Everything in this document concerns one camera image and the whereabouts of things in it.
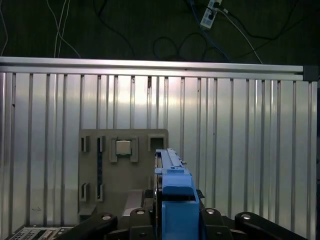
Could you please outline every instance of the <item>electrical outlet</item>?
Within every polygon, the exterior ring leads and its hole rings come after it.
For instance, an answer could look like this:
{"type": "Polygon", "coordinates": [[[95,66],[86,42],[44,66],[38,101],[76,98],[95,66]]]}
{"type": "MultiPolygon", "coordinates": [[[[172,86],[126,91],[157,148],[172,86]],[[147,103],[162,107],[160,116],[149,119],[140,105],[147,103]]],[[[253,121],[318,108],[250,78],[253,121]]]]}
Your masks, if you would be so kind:
{"type": "MultiPolygon", "coordinates": [[[[215,2],[221,4],[222,0],[210,0],[209,3],[208,3],[208,8],[210,8],[210,9],[213,10],[213,9],[214,9],[214,3],[215,3],[215,2]]],[[[204,15],[203,15],[203,17],[202,17],[202,20],[201,20],[200,24],[201,24],[203,27],[207,28],[207,29],[211,29],[212,24],[214,23],[214,20],[215,20],[215,18],[216,18],[217,12],[215,11],[215,12],[213,13],[213,18],[210,19],[210,15],[211,15],[212,12],[211,12],[208,8],[205,10],[204,15]]]]}

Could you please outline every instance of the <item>metal wall panel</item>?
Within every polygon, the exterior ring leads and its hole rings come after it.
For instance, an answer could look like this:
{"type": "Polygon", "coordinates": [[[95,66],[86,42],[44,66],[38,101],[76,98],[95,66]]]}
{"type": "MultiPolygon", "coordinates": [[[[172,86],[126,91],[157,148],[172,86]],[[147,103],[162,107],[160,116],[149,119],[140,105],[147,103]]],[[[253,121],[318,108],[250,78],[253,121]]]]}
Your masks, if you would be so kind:
{"type": "Polygon", "coordinates": [[[207,207],[315,239],[317,85],[301,67],[55,61],[0,66],[0,239],[77,223],[81,128],[166,128],[207,207]]]}

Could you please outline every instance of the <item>screw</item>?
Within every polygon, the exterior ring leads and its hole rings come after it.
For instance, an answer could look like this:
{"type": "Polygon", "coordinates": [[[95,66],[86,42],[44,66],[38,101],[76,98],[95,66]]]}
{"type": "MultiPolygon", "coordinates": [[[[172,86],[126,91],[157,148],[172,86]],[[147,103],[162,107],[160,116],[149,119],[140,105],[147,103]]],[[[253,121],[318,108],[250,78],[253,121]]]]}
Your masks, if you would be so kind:
{"type": "Polygon", "coordinates": [[[109,216],[109,215],[104,215],[103,217],[102,217],[102,220],[109,220],[109,219],[111,219],[111,217],[109,216]]]}
{"type": "Polygon", "coordinates": [[[248,214],[242,214],[241,217],[245,220],[250,220],[251,219],[251,216],[248,215],[248,214]]]}
{"type": "Polygon", "coordinates": [[[205,210],[208,214],[214,214],[215,213],[215,210],[209,208],[207,210],[205,210]]]}

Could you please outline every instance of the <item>small bracket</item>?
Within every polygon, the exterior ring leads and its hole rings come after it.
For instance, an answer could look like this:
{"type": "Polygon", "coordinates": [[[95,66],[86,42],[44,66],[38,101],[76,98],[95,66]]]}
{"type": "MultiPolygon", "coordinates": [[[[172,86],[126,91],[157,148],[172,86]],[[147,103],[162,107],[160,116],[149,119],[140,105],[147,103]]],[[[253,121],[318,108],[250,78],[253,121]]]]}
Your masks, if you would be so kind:
{"type": "Polygon", "coordinates": [[[89,190],[89,183],[84,183],[81,185],[80,202],[87,202],[89,200],[89,190]]]}
{"type": "Polygon", "coordinates": [[[81,152],[87,153],[90,151],[90,136],[81,137],[81,152]]]}

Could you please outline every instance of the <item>black metal bracket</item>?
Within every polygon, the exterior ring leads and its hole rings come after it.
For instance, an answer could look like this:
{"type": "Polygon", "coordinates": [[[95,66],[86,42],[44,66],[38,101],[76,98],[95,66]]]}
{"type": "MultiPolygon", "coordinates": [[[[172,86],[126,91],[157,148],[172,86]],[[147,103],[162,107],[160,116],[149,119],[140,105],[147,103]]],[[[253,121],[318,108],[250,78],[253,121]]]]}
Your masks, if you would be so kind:
{"type": "Polygon", "coordinates": [[[285,229],[252,212],[241,212],[234,217],[235,227],[248,234],[249,239],[259,240],[306,240],[304,237],[285,229]]]}
{"type": "Polygon", "coordinates": [[[213,208],[204,208],[200,212],[202,229],[200,239],[233,240],[230,228],[225,226],[221,213],[213,208]]]}
{"type": "Polygon", "coordinates": [[[104,235],[117,228],[118,219],[110,213],[99,213],[81,222],[66,233],[61,234],[57,240],[102,240],[104,235]]]}
{"type": "Polygon", "coordinates": [[[303,81],[304,82],[318,82],[320,77],[320,70],[318,66],[303,66],[303,81]]]}

